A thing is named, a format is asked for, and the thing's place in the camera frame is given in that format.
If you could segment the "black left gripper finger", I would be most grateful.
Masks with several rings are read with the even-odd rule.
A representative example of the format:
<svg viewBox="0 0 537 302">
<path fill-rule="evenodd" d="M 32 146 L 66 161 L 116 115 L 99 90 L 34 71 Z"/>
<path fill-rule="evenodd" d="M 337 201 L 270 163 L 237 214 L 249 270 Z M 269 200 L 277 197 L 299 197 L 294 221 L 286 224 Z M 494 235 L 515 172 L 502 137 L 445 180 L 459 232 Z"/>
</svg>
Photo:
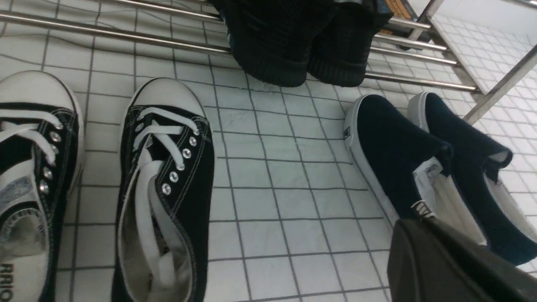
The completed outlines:
<svg viewBox="0 0 537 302">
<path fill-rule="evenodd" d="M 400 219 L 387 265 L 393 302 L 535 302 L 529 273 L 436 218 Z"/>
</svg>

